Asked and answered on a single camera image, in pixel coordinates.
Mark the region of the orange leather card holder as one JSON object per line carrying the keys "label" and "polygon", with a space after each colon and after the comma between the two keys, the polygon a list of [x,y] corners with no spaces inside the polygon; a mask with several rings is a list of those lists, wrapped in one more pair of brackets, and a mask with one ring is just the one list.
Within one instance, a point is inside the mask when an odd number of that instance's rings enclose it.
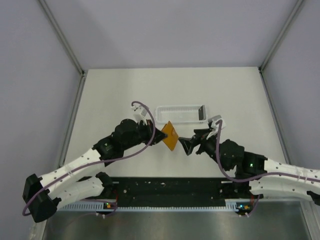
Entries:
{"label": "orange leather card holder", "polygon": [[164,144],[168,147],[170,151],[173,151],[178,143],[179,136],[171,123],[171,121],[168,121],[161,130],[164,134],[166,134],[166,138],[164,138],[162,141]]}

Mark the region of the dark credit card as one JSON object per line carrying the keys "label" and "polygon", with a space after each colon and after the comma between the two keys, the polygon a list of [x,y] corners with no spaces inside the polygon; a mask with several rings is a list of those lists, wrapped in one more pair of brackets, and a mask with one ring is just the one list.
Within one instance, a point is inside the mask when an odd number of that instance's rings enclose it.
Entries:
{"label": "dark credit card", "polygon": [[205,121],[206,118],[207,118],[206,108],[205,108],[205,105],[202,105],[202,106],[198,109],[198,120],[199,120],[199,121]]}

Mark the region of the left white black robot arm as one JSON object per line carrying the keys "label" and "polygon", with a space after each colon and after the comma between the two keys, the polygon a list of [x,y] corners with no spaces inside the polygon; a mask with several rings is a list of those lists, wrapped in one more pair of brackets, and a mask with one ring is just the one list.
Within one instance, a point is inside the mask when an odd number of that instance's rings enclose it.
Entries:
{"label": "left white black robot arm", "polygon": [[41,223],[68,204],[99,196],[109,198],[114,191],[113,182],[102,169],[127,159],[126,150],[140,144],[148,148],[167,136],[150,119],[122,120],[110,135],[80,157],[52,172],[28,176],[22,193],[23,216],[31,216],[35,223]]}

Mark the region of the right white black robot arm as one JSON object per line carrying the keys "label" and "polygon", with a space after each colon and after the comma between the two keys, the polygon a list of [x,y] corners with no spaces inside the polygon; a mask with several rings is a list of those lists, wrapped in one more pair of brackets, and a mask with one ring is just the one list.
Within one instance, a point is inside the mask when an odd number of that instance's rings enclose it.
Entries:
{"label": "right white black robot arm", "polygon": [[190,138],[179,137],[186,155],[198,148],[197,155],[206,154],[222,175],[233,182],[239,198],[250,193],[263,197],[290,197],[320,204],[319,170],[298,167],[272,160],[264,155],[245,151],[236,142],[220,142],[219,129],[196,129]]}

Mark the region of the clear plastic card tray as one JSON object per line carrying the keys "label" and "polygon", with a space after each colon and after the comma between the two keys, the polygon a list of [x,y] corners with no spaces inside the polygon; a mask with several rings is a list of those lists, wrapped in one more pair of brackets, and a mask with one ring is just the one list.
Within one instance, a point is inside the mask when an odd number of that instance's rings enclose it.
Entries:
{"label": "clear plastic card tray", "polygon": [[199,121],[198,109],[203,104],[193,105],[162,105],[155,109],[155,119],[159,124],[171,121],[172,124],[202,124],[208,120],[205,106],[206,119]]}

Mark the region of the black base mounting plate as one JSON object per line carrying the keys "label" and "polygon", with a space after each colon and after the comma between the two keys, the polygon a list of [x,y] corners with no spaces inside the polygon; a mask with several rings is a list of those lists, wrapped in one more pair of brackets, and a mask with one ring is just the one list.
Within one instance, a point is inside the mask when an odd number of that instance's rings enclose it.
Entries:
{"label": "black base mounting plate", "polygon": [[211,177],[114,177],[106,192],[91,199],[117,200],[126,207],[224,207],[227,199],[250,199],[249,183]]}

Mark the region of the left aluminium frame post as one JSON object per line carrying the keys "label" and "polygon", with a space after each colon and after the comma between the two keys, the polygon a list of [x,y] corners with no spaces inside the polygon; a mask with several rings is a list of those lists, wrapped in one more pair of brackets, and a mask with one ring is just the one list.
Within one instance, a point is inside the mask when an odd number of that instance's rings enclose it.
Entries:
{"label": "left aluminium frame post", "polygon": [[62,45],[66,55],[68,56],[70,62],[75,67],[76,71],[80,76],[85,75],[85,70],[82,68],[78,58],[76,57],[69,41],[67,40],[65,34],[63,33],[58,21],[56,20],[52,10],[50,9],[50,6],[48,5],[46,0],[37,0],[36,1],[39,4],[39,7],[41,8],[43,14],[49,21],[49,24],[56,35],[58,41]]}

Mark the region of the aluminium frame post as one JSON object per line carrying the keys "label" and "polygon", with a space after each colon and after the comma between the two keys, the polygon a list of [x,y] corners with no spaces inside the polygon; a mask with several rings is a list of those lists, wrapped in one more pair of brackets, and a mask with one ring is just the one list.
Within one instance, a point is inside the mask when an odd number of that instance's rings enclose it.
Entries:
{"label": "aluminium frame post", "polygon": [[299,13],[303,9],[306,0],[296,0],[295,4],[290,11],[288,17],[284,21],[283,25],[279,33],[277,34],[276,38],[274,39],[271,47],[269,48],[266,56],[264,57],[261,65],[258,67],[259,73],[262,74],[270,61],[273,59],[274,55],[276,54],[278,48],[282,44],[283,40],[285,39],[287,33],[289,32],[292,24],[295,22],[296,18],[298,17]]}
{"label": "aluminium frame post", "polygon": [[36,1],[39,4],[39,7],[41,8],[43,14],[49,21],[49,24],[56,35],[58,41],[62,45],[66,55],[68,56],[70,62],[75,67],[76,71],[80,76],[85,75],[85,70],[82,68],[78,58],[76,57],[69,41],[67,40],[65,34],[63,33],[58,21],[56,20],[52,10],[50,9],[50,6],[48,5],[46,0],[37,0]]}

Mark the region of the right aluminium frame post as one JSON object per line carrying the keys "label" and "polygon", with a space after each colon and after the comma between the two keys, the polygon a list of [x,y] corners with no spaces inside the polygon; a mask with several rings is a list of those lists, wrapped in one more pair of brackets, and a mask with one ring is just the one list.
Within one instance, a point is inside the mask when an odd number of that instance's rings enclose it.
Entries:
{"label": "right aluminium frame post", "polygon": [[290,11],[288,17],[284,21],[283,25],[279,33],[277,34],[276,38],[274,39],[271,47],[269,48],[266,56],[264,57],[261,65],[258,67],[259,73],[262,74],[270,61],[273,59],[274,55],[276,54],[278,48],[282,44],[283,40],[285,39],[287,33],[289,32],[292,24],[295,22],[296,18],[298,17],[299,13],[303,9],[306,0],[296,0],[295,4]]}

